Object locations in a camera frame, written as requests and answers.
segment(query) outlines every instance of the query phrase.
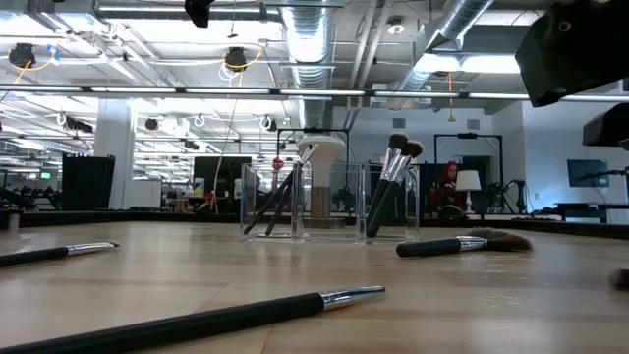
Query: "ceiling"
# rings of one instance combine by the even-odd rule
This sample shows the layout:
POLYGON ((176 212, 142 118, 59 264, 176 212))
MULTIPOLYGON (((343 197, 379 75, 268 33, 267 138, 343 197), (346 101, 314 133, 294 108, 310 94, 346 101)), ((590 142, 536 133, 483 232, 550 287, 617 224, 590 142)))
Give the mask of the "ceiling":
MULTIPOLYGON (((402 17, 402 25, 405 29, 396 35, 386 30, 383 32, 375 53, 375 64, 369 71, 368 87, 373 84, 397 82, 412 68, 414 65, 413 42, 420 25, 440 16, 443 2, 441 0, 431 2, 398 0, 395 2, 389 18, 402 17)), ((87 30, 82 32, 86 24, 71 23, 72 26, 76 26, 74 30, 78 34, 68 35, 62 30, 51 30, 50 26, 42 25, 29 15, 16 11, 2 12, 6 9, 4 6, 10 7, 11 3, 9 1, 7 4, 0 5, 0 53, 8 53, 17 42, 30 42, 34 45, 35 68, 42 67, 49 61, 50 46, 58 50, 59 59, 52 61, 41 70, 25 72, 21 75, 21 70, 13 67, 6 55, 0 56, 1 83, 267 88, 287 88, 293 84, 291 70, 285 67, 285 64, 289 62, 289 57, 284 28, 279 23, 212 21, 208 29, 198 29, 189 21, 109 20, 111 25, 108 29, 97 35, 87 30), (255 64, 249 66, 242 76, 234 76, 232 79, 229 78, 228 72, 221 69, 222 56, 230 47, 243 47, 249 61, 257 58, 255 64)), ((512 27, 526 30, 526 25, 534 21, 548 3, 549 1, 496 1, 489 11, 493 17, 487 16, 481 22, 490 22, 493 25, 500 25, 501 28, 512 27)), ((182 6, 181 1, 168 0, 156 1, 154 4, 151 4, 151 1, 109 0, 106 4, 172 6, 178 9, 182 6)), ((216 0, 212 6, 227 8, 236 5, 231 1, 216 0)), ((369 30, 366 29, 364 22, 367 7, 368 1, 353 0, 334 13, 332 44, 334 54, 332 86, 334 88, 346 89, 348 87, 357 50, 357 37, 362 30, 369 30)), ((378 19, 379 11, 376 11, 376 19, 378 19)), ((470 31, 470 51, 480 50, 479 46, 483 45, 483 27, 476 26, 470 31)), ((448 90, 450 86, 453 90, 483 92, 523 92, 524 90, 517 74, 456 72, 452 73, 450 78, 432 76, 428 85, 434 90, 448 90)), ((53 97, 11 93, 6 94, 0 103, 0 119, 5 133, 75 136, 77 132, 69 131, 59 124, 63 121, 60 114, 79 119, 97 129, 97 100, 98 98, 94 97, 53 97)), ((167 136, 163 131, 148 131, 144 127, 147 118, 160 121, 187 120, 190 126, 189 134, 193 137, 216 139, 273 139, 274 133, 266 132, 260 127, 260 120, 266 116, 274 119, 280 127, 300 127, 296 100, 148 98, 135 99, 133 104, 139 118, 138 139, 167 136), (203 122, 195 124, 195 118, 200 114, 203 122), (233 119, 233 125, 227 137, 226 132, 231 119, 233 119)), ((459 108, 486 108, 491 105, 491 102, 463 100, 457 101, 456 104, 459 108)), ((447 99, 435 99, 430 108, 440 109, 448 105, 447 99)), ((93 139, 89 138, 90 135, 81 134, 81 136, 84 139, 48 142, 46 143, 47 151, 28 148, 14 140, 5 139, 4 154, 34 153, 45 156, 42 158, 44 160, 54 160, 60 156, 59 153, 63 148, 74 152, 89 153, 93 150, 93 139)), ((211 147, 203 147, 203 150, 204 152, 259 153, 272 151, 274 148, 274 144, 243 146, 212 143, 211 147)), ((186 151, 187 149, 183 147, 183 143, 137 142, 137 151, 150 150, 186 151)), ((294 153, 295 150, 294 145, 287 146, 288 154, 294 153)), ((25 164, 23 160, 4 162, 6 162, 5 166, 25 164)), ((137 169, 140 174, 145 173, 146 170, 140 165, 137 165, 137 169)), ((190 174, 190 168, 184 168, 179 172, 182 171, 190 174)))

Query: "brush bristles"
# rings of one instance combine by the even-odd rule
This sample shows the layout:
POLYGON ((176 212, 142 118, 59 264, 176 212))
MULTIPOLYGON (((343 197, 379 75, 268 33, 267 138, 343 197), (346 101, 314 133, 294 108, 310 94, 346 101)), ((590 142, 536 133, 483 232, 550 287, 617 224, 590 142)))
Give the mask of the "brush bristles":
POLYGON ((487 249, 492 251, 533 251, 531 241, 524 236, 492 228, 475 228, 468 236, 487 240, 487 249))
POLYGON ((404 133, 393 133, 389 137, 389 147, 402 149, 408 143, 409 137, 404 133))
POLYGON ((423 151, 424 146, 420 142, 408 142, 404 145, 404 148, 402 148, 402 154, 405 156, 410 155, 412 158, 419 156, 423 151))

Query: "table lamp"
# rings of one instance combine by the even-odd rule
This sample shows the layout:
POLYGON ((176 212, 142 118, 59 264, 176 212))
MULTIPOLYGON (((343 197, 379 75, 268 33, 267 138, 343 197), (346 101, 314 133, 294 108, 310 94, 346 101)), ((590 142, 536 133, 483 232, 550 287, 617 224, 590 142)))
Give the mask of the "table lamp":
POLYGON ((468 209, 465 210, 466 213, 473 213, 470 192, 479 191, 480 189, 481 179, 479 178, 479 171, 459 171, 456 177, 456 190, 468 193, 468 198, 465 201, 465 204, 468 206, 468 209))

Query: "person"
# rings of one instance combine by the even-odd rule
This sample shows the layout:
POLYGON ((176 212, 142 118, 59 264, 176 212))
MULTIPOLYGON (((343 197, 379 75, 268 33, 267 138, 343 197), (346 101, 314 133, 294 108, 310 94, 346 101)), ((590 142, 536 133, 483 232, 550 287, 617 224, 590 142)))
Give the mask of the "person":
POLYGON ((457 173, 456 162, 449 161, 443 168, 443 175, 432 184, 429 200, 437 210, 445 206, 456 206, 465 210, 465 197, 462 193, 456 192, 457 173))

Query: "white lampshade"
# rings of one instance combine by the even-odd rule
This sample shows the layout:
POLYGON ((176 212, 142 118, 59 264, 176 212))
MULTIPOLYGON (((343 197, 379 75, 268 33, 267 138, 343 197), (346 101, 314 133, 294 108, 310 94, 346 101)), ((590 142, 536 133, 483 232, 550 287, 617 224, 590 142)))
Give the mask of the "white lampshade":
POLYGON ((457 191, 479 191, 480 189, 479 171, 459 171, 456 177, 457 191))

